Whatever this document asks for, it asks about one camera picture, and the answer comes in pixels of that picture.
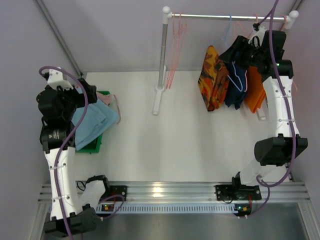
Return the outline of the pink trousers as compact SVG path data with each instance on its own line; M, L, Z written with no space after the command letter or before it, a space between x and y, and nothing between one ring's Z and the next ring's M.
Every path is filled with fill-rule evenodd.
M116 110L118 113L117 124L121 122L121 111L119 107L119 101L115 94L111 94L109 91L97 91L97 97L107 106L109 106L113 101L115 101Z

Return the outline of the pink hanger of blue trousers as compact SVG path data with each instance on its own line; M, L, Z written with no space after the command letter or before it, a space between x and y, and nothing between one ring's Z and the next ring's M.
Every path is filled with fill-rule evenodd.
M172 19L173 17L175 17L175 26L178 28L178 35L177 35L177 48L176 48L176 55L175 55L175 61L174 61L174 69L173 69L173 75L172 75L172 79L171 79L171 84L170 84L170 88L172 87L173 84L173 80L174 80L174 76L180 61L180 55L181 55L181 51L182 51L182 46L184 43L184 39L185 39L185 34L187 31L187 26L188 24L182 21L182 14L180 13L178 15L178 17L175 16L175 12L172 13Z

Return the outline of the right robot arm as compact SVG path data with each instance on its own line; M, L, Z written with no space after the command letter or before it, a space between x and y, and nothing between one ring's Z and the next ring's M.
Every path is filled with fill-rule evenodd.
M266 187L264 176L288 164L284 176L271 185L278 186L291 173L296 157L308 147L308 140L301 137L294 116L293 64L291 60L283 59L286 37L285 32L278 30L267 30L263 37L255 34L251 39L239 35L219 57L223 62L245 70L255 67L266 93L268 137L255 143L254 160L233 177L232 181L240 187Z

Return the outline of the light blue trousers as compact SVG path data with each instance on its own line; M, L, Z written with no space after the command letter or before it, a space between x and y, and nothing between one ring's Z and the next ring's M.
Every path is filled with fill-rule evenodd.
M116 95L97 92L97 102L90 103L86 114L75 131L75 149L82 150L101 136L109 127L121 121Z

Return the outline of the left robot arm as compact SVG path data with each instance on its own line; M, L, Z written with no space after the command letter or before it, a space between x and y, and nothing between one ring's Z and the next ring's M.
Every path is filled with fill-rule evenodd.
M85 182L85 190L78 195L74 158L76 153L76 125L72 123L77 108L96 103L97 88L83 78L76 80L83 88L47 85L36 97L42 114L40 143L47 160L51 182L51 214L44 224L46 234L59 238L83 234L97 226L96 207L111 193L105 175L94 175Z

